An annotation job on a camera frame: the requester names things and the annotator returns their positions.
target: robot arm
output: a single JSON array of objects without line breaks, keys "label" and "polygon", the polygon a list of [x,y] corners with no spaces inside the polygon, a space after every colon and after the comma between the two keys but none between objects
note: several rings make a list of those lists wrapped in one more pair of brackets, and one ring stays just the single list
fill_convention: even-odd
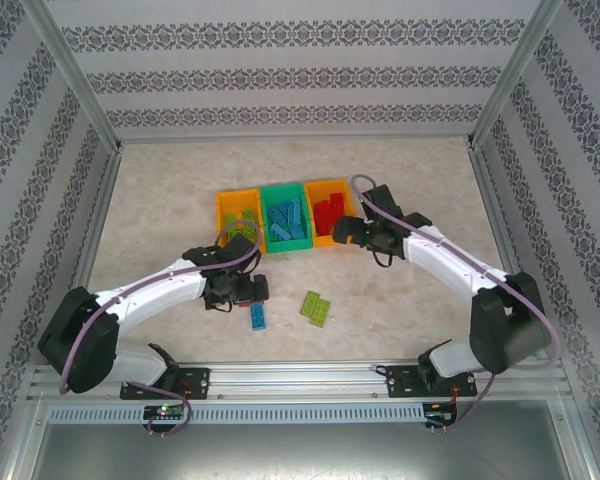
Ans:
[{"label": "robot arm", "polygon": [[[524,272],[510,275],[489,267],[446,239],[428,218],[419,213],[403,216],[386,185],[374,187],[363,195],[384,212],[414,226],[414,231],[385,219],[363,203],[368,221],[340,218],[333,239],[346,243],[351,237],[352,243],[372,251],[376,262],[383,267],[390,266],[394,256],[409,260],[435,275],[471,307],[468,342],[449,340],[418,357],[420,377],[430,389],[463,372],[484,369],[502,373],[549,345],[551,337],[538,317],[489,280],[486,273],[477,272],[450,250],[480,265],[542,311],[540,294],[531,276]],[[442,242],[452,248],[443,248]],[[388,255],[388,263],[382,264],[378,254]]]},{"label": "robot arm", "polygon": [[[118,299],[93,323],[80,344],[67,379],[70,390],[82,393],[103,381],[127,381],[175,391],[179,380],[177,363],[159,346],[138,345],[125,340],[124,335],[144,320],[186,300],[203,298],[207,310],[267,300],[265,276],[254,275],[252,280],[250,273],[245,272],[253,258],[229,268],[191,271],[196,266],[237,260],[253,246],[242,235],[236,235],[222,248],[191,249],[167,268],[127,286],[95,294],[83,287],[71,290],[42,334],[38,348],[61,373],[86,320],[112,299]],[[256,254],[256,265],[259,257]],[[141,294],[122,295],[140,286]]]}]

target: wall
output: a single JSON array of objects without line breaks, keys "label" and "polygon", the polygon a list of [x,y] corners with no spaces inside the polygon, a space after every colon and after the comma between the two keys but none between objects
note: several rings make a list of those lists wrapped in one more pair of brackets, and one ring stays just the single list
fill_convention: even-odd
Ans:
[{"label": "wall", "polygon": [[110,158],[22,6],[0,0],[0,452]]},{"label": "wall", "polygon": [[600,463],[600,0],[561,6],[482,151]]},{"label": "wall", "polygon": [[468,134],[538,0],[49,1],[123,140]]}]

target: orange bin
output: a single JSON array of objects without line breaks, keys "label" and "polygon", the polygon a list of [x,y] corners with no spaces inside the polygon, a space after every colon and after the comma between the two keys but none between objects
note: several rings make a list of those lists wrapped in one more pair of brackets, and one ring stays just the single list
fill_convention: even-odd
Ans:
[{"label": "orange bin", "polygon": [[344,197],[344,214],[355,217],[356,208],[349,190],[349,183],[346,178],[334,178],[332,180],[318,180],[315,182],[306,182],[304,192],[307,197],[307,206],[309,207],[309,216],[311,217],[311,236],[313,237],[314,247],[329,247],[340,245],[333,241],[331,235],[318,236],[316,234],[316,224],[313,219],[313,207],[322,200],[329,201],[332,193],[342,193]]},{"label": "orange bin", "polygon": [[[217,233],[220,233],[224,228],[225,215],[234,214],[236,219],[242,220],[242,212],[245,210],[253,211],[255,222],[260,226],[260,232],[262,234],[260,251],[265,254],[267,253],[267,246],[264,241],[265,230],[262,221],[260,190],[258,188],[236,190],[234,192],[219,192],[216,194],[216,231]],[[220,239],[220,245],[224,246],[226,244],[227,234],[224,234]]]}]

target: beige floor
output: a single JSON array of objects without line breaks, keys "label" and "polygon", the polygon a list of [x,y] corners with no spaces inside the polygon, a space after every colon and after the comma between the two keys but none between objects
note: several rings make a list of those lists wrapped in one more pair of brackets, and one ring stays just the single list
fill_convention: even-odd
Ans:
[{"label": "beige floor", "polygon": [[[387,183],[405,213],[419,211],[470,253],[499,265],[463,141],[236,141],[126,147],[90,289],[122,286],[215,238],[215,193],[366,173]],[[162,345],[178,361],[414,358],[468,335],[469,311],[423,269],[374,264],[356,246],[266,255],[268,328],[248,309],[177,305],[129,337]],[[331,301],[324,329],[298,313],[307,290]]]}]

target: wire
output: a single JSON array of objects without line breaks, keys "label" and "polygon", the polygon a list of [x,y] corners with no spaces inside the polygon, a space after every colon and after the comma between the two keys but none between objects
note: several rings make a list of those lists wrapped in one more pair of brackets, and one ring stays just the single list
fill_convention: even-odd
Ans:
[{"label": "wire", "polygon": [[168,390],[163,390],[162,388],[156,388],[156,387],[152,387],[150,385],[145,385],[143,383],[137,383],[137,382],[127,382],[127,383],[133,387],[140,388],[140,389],[146,390],[148,392],[159,393],[160,395],[165,395],[167,397],[175,398],[176,400],[182,400],[182,406],[186,407],[186,409],[187,409],[187,416],[185,417],[184,421],[182,423],[179,423],[178,425],[173,427],[171,430],[168,430],[166,432],[156,432],[155,430],[153,430],[151,428],[151,425],[153,425],[153,421],[159,417],[155,417],[155,416],[151,417],[149,419],[149,423],[147,424],[147,430],[149,431],[150,437],[152,437],[154,435],[159,435],[160,438],[165,438],[165,437],[168,437],[169,435],[173,435],[174,433],[177,433],[180,430],[182,430],[184,427],[186,427],[189,424],[189,422],[191,421],[191,419],[193,418],[193,408],[191,407],[189,400],[187,400],[187,397],[185,397],[184,395],[179,395],[177,393],[173,393]]},{"label": "wire", "polygon": [[78,353],[78,350],[80,349],[80,345],[82,345],[82,342],[84,341],[84,337],[87,335],[87,332],[89,331],[91,326],[95,323],[95,321],[98,318],[100,318],[100,316],[103,313],[105,313],[107,311],[108,308],[112,307],[113,305],[115,305],[117,303],[121,303],[124,298],[127,298],[128,296],[136,293],[138,290],[141,290],[145,287],[148,287],[149,285],[153,285],[154,283],[160,282],[162,280],[177,277],[179,275],[185,275],[187,273],[202,272],[205,270],[218,270],[221,268],[233,267],[234,265],[238,265],[238,264],[244,262],[245,260],[251,258],[256,253],[258,253],[258,248],[260,247],[260,244],[262,243],[262,232],[260,231],[260,227],[258,226],[258,224],[255,222],[252,222],[251,220],[236,220],[235,222],[231,222],[231,223],[227,224],[220,231],[220,233],[218,234],[218,237],[222,236],[226,231],[229,230],[229,228],[231,228],[234,225],[237,225],[239,223],[253,225],[255,227],[256,233],[258,235],[258,238],[256,239],[256,243],[253,246],[253,248],[251,250],[249,250],[247,253],[245,253],[243,256],[236,258],[235,260],[231,260],[229,262],[218,263],[215,265],[202,265],[202,266],[196,265],[193,267],[181,268],[180,270],[174,270],[173,272],[167,272],[167,273],[162,273],[160,275],[156,275],[155,277],[148,278],[142,282],[139,282],[138,284],[134,285],[133,287],[130,287],[127,290],[119,293],[116,297],[113,297],[111,300],[109,300],[104,305],[102,305],[100,308],[98,308],[95,312],[93,312],[91,314],[91,316],[87,319],[85,324],[82,326],[82,328],[80,329],[80,332],[76,336],[76,339],[74,340],[73,345],[71,345],[71,349],[69,350],[69,354],[67,355],[67,360],[64,363],[64,367],[62,369],[62,375],[60,377],[60,386],[59,386],[60,394],[65,395],[66,393],[69,392],[69,384],[67,383],[67,381],[69,379],[69,373],[71,372],[71,368],[73,367],[73,362],[76,358],[76,354]]},{"label": "wire", "polygon": [[371,201],[368,198],[366,198],[360,192],[360,189],[357,187],[356,180],[358,180],[358,179],[367,180],[367,181],[371,182],[371,184],[374,187],[376,186],[376,182],[367,175],[356,174],[353,177],[351,177],[351,189],[353,190],[355,195],[360,199],[360,201],[363,202],[365,205],[367,205],[367,207],[369,207],[371,210],[376,212],[378,215],[381,215],[384,218],[391,220],[396,225],[398,225],[402,228],[405,228],[409,232],[419,235],[422,238],[424,238],[432,243],[442,246],[443,248],[445,248],[446,250],[451,252],[451,254],[456,256],[460,261],[462,261],[463,263],[465,263],[466,265],[468,265],[469,267],[474,269],[476,272],[478,272],[480,275],[484,276],[485,278],[491,280],[493,283],[498,285],[505,292],[507,292],[509,295],[511,295],[516,300],[518,300],[520,303],[522,303],[525,307],[527,307],[536,317],[538,317],[540,319],[540,321],[543,323],[543,325],[549,331],[549,335],[551,336],[551,342],[553,343],[553,352],[551,353],[551,356],[549,357],[549,359],[547,360],[546,363],[543,363],[541,365],[514,365],[512,368],[517,368],[518,370],[539,370],[542,368],[551,367],[556,363],[558,358],[560,358],[561,351],[562,351],[560,338],[558,336],[558,332],[556,331],[555,327],[551,324],[551,322],[546,317],[546,315],[544,313],[542,313],[542,311],[538,307],[536,307],[524,295],[518,293],[517,290],[515,290],[514,288],[507,285],[505,282],[500,280],[495,275],[491,274],[487,268],[482,267],[479,263],[477,263],[473,259],[469,258],[464,252],[462,252],[461,250],[456,248],[454,245],[447,243],[445,241],[445,238],[443,238],[443,237],[438,238],[434,235],[424,232],[424,231],[414,227],[413,225],[410,225],[410,224],[400,220],[399,218],[394,217],[393,215],[385,212],[381,208],[379,208],[376,205],[374,205],[373,203],[371,203]]}]

